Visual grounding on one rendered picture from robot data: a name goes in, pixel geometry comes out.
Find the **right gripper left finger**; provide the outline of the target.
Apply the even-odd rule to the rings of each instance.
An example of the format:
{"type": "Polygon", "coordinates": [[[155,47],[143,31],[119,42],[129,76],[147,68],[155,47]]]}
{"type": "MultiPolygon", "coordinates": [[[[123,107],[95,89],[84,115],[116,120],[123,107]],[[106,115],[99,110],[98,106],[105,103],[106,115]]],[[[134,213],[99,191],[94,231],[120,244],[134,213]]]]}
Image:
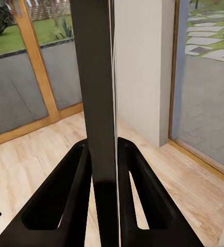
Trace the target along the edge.
{"type": "Polygon", "coordinates": [[[84,247],[91,188],[87,138],[75,143],[0,235],[0,247],[84,247]]]}

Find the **poster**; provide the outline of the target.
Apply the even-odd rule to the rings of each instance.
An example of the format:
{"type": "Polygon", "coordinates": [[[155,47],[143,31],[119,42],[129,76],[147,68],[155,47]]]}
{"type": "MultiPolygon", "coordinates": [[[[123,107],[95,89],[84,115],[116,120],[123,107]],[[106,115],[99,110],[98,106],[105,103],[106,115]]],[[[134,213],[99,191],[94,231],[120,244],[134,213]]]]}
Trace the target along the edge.
{"type": "Polygon", "coordinates": [[[114,0],[70,0],[101,247],[120,247],[114,0]]]}

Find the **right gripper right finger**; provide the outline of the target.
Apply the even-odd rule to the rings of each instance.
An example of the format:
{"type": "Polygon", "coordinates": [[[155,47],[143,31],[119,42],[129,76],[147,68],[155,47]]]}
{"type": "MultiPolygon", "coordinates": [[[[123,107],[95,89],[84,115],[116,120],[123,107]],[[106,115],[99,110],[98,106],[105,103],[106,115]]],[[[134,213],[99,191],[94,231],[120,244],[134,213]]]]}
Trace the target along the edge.
{"type": "Polygon", "coordinates": [[[137,146],[118,137],[120,247],[204,247],[137,146]],[[137,226],[131,172],[149,230],[137,226]]]}

